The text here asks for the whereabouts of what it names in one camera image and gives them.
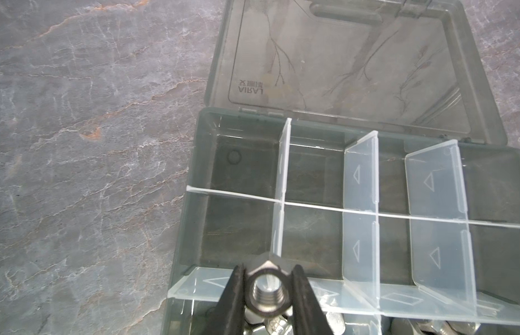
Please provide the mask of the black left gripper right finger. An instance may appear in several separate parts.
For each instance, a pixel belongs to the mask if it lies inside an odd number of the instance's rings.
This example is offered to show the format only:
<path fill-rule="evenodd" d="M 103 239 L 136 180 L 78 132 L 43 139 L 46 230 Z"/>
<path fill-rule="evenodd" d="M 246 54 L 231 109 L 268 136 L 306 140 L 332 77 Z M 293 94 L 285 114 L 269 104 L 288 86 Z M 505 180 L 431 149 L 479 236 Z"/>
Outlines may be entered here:
<path fill-rule="evenodd" d="M 291 284 L 294 334 L 333 335 L 301 265 L 296 265 L 292 269 Z"/>

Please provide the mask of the steel wing nut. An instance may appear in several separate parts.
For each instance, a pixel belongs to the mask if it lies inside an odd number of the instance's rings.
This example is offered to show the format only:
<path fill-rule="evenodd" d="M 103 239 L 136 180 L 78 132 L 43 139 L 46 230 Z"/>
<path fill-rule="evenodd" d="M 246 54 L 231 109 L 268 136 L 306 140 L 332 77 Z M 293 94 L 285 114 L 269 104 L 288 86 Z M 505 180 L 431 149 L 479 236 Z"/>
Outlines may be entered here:
<path fill-rule="evenodd" d="M 346 332 L 345 319 L 342 314 L 329 311 L 326 312 L 325 317 L 333 335 L 343 335 Z"/>

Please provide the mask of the steel hex bolt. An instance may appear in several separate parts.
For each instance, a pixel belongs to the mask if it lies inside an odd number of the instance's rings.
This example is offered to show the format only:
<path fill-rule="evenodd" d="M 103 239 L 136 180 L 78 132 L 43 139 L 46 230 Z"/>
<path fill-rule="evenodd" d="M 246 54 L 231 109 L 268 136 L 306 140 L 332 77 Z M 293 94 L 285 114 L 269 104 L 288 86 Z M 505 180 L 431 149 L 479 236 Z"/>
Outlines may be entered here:
<path fill-rule="evenodd" d="M 391 322 L 390 334 L 471 335 L 476 334 L 480 327 L 478 322 L 395 318 Z"/>

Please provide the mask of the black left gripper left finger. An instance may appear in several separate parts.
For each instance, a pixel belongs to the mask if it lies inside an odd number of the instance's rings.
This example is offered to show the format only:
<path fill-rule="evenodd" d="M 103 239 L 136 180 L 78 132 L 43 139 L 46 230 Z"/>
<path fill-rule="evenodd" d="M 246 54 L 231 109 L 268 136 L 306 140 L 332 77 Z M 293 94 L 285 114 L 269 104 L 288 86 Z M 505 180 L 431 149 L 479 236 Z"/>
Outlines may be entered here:
<path fill-rule="evenodd" d="M 205 327 L 205 334 L 243 334 L 245 265 L 237 265 Z"/>

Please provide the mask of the steel hex nut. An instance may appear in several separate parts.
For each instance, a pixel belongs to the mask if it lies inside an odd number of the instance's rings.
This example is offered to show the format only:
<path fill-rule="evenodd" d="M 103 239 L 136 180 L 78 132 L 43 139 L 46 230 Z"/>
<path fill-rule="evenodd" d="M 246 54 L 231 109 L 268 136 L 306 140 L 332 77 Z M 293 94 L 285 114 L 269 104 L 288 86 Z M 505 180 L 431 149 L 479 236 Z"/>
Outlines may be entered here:
<path fill-rule="evenodd" d="M 281 315 L 292 305 L 292 266 L 271 252 L 245 266 L 245 305 L 262 318 Z"/>

